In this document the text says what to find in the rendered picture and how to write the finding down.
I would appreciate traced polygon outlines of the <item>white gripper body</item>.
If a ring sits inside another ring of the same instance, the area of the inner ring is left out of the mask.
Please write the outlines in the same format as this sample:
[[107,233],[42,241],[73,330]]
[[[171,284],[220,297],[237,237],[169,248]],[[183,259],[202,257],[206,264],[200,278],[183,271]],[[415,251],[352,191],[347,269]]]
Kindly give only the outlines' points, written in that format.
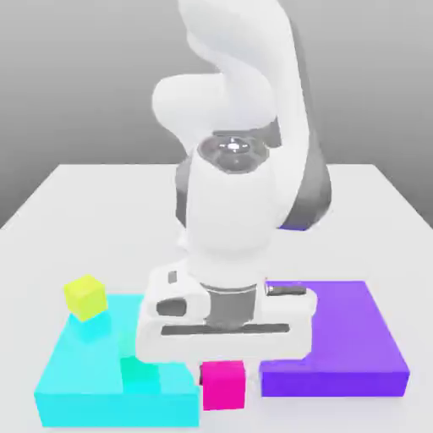
[[312,349],[315,309],[283,310],[236,330],[212,328],[183,317],[139,314],[135,352],[145,363],[303,359]]

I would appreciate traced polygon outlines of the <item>small magenta cube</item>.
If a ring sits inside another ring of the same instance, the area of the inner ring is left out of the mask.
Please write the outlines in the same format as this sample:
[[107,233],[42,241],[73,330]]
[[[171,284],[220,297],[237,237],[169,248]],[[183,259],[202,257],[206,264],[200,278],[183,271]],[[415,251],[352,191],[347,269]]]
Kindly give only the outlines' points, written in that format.
[[246,372],[243,361],[204,362],[200,366],[200,384],[205,411],[244,408]]

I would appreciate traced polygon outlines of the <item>small teal cube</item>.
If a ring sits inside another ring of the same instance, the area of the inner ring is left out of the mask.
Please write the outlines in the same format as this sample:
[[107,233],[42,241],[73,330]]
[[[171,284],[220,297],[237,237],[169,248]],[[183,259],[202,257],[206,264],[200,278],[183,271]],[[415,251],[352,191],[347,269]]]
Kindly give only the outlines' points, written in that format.
[[120,332],[118,351],[125,393],[158,394],[161,391],[159,370],[156,364],[143,363],[136,357],[135,335]]

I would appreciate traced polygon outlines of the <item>small yellow cube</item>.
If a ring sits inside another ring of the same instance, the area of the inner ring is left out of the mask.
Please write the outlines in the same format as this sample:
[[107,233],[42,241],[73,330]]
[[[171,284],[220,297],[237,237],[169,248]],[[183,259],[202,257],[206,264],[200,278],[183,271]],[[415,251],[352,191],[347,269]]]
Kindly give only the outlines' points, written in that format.
[[105,286],[92,275],[84,275],[63,287],[69,311],[81,322],[107,310]]

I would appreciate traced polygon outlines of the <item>large purple box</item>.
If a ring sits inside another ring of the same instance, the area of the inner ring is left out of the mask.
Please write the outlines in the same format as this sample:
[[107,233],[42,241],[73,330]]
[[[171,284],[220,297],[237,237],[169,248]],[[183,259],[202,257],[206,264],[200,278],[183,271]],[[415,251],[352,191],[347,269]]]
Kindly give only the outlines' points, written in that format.
[[260,365],[262,397],[401,397],[410,370],[363,281],[308,281],[312,349]]

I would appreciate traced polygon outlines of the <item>large cyan box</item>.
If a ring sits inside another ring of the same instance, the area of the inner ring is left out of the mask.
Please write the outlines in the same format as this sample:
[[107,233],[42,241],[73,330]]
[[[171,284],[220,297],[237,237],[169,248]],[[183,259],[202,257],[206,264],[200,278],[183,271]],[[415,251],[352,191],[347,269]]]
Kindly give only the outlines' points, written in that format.
[[107,311],[90,321],[68,317],[35,389],[43,426],[199,426],[200,391],[184,364],[156,364],[158,394],[123,391],[118,335],[135,335],[142,299],[110,294]]

